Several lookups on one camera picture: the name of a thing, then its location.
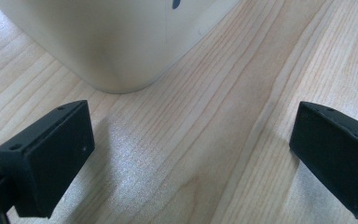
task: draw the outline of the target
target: wooden table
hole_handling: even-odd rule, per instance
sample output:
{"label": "wooden table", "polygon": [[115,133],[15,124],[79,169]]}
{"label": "wooden table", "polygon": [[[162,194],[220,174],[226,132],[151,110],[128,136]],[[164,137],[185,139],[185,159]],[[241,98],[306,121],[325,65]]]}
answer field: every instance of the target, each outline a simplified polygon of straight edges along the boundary
{"label": "wooden table", "polygon": [[87,99],[96,139],[53,217],[358,223],[289,151],[300,101],[358,119],[358,0],[243,0],[153,85],[94,90],[0,12],[0,144]]}

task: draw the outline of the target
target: wood grain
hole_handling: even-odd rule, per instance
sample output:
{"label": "wood grain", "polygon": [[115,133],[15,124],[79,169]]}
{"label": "wood grain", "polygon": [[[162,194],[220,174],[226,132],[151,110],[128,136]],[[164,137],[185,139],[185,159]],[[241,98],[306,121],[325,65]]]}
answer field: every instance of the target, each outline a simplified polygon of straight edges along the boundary
{"label": "wood grain", "polygon": [[96,91],[0,12],[0,144],[89,100],[97,148],[51,219],[357,223],[289,151],[299,101],[358,119],[358,1],[243,0],[153,85]]}

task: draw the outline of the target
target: screw hole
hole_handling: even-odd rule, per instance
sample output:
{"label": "screw hole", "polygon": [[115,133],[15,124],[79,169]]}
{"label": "screw hole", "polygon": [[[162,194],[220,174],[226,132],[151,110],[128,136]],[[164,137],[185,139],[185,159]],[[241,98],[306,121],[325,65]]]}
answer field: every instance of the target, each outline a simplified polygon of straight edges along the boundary
{"label": "screw hole", "polygon": [[180,0],[173,0],[172,9],[176,9],[180,5]]}
{"label": "screw hole", "polygon": [[22,144],[16,144],[16,145],[14,145],[13,147],[10,147],[9,149],[10,150],[16,150],[16,149],[19,149],[19,148],[21,148],[22,147]]}

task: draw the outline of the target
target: light wood surface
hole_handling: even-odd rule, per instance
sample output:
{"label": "light wood surface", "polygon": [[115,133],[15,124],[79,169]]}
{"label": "light wood surface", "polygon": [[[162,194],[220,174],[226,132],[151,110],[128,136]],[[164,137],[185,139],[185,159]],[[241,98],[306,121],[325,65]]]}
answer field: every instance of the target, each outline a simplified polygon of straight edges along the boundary
{"label": "light wood surface", "polygon": [[123,95],[85,84],[0,12],[0,144],[79,99],[95,152],[50,220],[12,209],[13,223],[358,223],[288,146],[300,101],[358,119],[358,0],[243,0]]}

